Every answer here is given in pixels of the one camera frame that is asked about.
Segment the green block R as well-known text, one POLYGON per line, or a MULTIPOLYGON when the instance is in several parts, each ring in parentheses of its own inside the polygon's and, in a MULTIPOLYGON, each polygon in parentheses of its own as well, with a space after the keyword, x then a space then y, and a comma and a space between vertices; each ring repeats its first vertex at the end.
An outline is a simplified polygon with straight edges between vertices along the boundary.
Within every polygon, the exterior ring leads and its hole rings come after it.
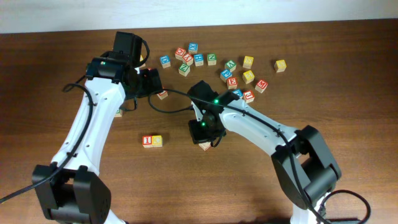
POLYGON ((211 147, 211 142, 199 143, 199 146, 200 146, 204 151, 207 151, 207 150, 211 147))

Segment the red block I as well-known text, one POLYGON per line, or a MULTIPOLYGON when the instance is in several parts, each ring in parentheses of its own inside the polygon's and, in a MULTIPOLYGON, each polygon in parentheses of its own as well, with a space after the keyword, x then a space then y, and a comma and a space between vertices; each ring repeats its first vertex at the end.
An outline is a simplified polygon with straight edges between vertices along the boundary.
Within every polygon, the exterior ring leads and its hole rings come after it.
POLYGON ((142 146, 145 148, 153 147, 152 136, 143 136, 142 137, 142 146))

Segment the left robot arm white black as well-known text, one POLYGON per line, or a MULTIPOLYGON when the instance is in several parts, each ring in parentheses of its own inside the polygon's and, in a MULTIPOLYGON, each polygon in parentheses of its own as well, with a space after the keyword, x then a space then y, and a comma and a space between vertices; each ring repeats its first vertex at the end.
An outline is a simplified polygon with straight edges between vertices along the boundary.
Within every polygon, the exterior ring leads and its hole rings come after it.
POLYGON ((99 178, 101 155, 125 100, 159 93, 156 69, 140 69, 137 53, 106 52, 86 68, 83 98, 71 130, 50 165, 32 174, 44 217, 59 223, 122 223, 111 211, 110 189, 99 178))

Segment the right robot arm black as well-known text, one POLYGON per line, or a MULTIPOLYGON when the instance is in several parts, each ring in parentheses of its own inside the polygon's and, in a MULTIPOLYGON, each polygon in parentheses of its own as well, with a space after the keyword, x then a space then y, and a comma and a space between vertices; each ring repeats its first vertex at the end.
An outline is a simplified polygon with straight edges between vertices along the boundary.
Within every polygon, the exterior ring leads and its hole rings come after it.
POLYGON ((274 121, 249 106, 254 95, 212 89, 188 91, 196 118, 189 121, 195 144, 216 147, 227 131, 255 144, 271 157, 279 184, 294 210, 291 223, 327 223, 324 204, 341 170, 320 132, 274 121))

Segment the red block K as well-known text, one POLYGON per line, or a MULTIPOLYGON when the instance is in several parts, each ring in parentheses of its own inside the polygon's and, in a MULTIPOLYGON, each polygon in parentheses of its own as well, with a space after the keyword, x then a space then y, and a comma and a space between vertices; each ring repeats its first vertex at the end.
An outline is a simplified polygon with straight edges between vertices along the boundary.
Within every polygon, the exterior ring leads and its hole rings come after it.
POLYGON ((168 91, 164 90, 160 93, 157 94, 160 100, 163 100, 164 98, 168 97, 168 91))

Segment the blue block D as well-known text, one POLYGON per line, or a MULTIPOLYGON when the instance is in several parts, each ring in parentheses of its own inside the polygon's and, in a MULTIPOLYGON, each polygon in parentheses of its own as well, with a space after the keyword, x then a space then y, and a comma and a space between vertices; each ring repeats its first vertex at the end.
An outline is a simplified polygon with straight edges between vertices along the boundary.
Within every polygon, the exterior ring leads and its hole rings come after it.
POLYGON ((168 55, 161 56, 160 63, 162 68, 168 68, 171 66, 170 58, 168 55))

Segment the green block Z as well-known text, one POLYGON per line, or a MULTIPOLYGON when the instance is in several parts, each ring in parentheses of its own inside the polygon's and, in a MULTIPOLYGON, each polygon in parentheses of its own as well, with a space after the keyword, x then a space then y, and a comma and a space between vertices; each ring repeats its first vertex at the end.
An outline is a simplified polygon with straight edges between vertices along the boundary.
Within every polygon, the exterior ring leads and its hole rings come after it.
POLYGON ((181 66, 179 66, 178 72, 179 74, 186 77, 190 73, 190 66, 183 63, 181 64, 181 66))

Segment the red block C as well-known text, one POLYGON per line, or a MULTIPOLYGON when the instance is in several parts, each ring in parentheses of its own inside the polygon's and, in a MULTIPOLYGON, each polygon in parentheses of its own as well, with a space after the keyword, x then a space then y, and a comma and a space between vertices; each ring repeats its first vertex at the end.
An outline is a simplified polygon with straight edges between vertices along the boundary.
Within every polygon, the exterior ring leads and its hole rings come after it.
POLYGON ((186 54, 186 50, 181 48, 181 47, 177 47, 176 51, 175 51, 175 58, 178 60, 182 60, 183 56, 186 54))

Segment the green block B right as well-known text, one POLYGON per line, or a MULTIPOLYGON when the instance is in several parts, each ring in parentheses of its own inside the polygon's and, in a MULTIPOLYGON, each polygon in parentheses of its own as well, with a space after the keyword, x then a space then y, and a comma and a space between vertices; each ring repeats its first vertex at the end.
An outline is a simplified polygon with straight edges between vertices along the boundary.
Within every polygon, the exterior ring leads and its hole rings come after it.
POLYGON ((123 111, 121 109, 118 109, 114 116, 115 117, 121 117, 122 115, 123 115, 123 111))

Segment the blue block bottom right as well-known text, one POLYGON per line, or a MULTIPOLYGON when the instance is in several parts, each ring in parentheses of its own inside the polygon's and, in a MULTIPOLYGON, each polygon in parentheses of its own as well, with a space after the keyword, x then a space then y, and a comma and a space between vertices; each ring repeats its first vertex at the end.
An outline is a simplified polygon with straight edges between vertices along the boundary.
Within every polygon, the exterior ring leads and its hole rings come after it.
POLYGON ((240 97, 240 99, 243 98, 243 93, 242 93, 242 91, 241 91, 240 89, 235 89, 235 90, 233 90, 233 93, 234 93, 235 95, 238 95, 238 96, 240 97))

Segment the red block 3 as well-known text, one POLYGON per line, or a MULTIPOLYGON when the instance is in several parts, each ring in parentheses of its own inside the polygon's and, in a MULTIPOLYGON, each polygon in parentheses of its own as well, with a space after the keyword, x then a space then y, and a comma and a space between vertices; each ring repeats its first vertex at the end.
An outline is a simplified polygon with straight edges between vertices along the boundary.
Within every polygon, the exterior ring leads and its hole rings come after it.
POLYGON ((243 92, 243 100, 246 103, 253 102, 255 99, 254 93, 251 90, 243 92))

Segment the red block E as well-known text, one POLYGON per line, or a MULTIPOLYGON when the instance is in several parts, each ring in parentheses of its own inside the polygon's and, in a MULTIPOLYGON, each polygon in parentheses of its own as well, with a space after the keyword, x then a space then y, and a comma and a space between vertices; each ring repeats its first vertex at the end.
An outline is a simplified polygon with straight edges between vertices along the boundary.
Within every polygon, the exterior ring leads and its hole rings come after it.
POLYGON ((238 81, 236 77, 229 77, 226 79, 226 84, 227 84, 227 88, 229 90, 234 90, 237 89, 238 87, 238 81))

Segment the blue block P right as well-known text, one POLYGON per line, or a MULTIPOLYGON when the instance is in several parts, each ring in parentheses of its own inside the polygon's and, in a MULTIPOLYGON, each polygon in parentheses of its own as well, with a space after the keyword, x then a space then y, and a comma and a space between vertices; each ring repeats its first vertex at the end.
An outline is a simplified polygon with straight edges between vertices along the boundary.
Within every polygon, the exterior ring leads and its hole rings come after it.
POLYGON ((221 73, 220 73, 220 78, 223 82, 226 83, 226 80, 228 78, 230 78, 233 74, 230 72, 230 70, 228 69, 224 69, 221 73))

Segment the red block M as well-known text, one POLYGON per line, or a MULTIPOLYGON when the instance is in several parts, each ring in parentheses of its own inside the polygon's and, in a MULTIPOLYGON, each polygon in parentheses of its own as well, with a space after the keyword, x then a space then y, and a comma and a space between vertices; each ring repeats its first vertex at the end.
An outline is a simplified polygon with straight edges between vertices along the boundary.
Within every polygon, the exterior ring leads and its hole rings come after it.
POLYGON ((256 83, 255 90, 258 91, 259 93, 263 93, 265 91, 265 89, 267 88, 267 86, 268 86, 268 83, 266 81, 259 80, 256 83))

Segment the green block V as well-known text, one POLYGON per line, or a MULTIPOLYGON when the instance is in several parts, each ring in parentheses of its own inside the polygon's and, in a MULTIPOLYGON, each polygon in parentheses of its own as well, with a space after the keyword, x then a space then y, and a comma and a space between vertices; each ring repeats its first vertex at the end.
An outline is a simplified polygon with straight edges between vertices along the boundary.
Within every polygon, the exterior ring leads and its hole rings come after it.
POLYGON ((230 72, 233 72, 236 69, 236 63, 233 60, 228 60, 225 63, 224 68, 229 70, 230 72))

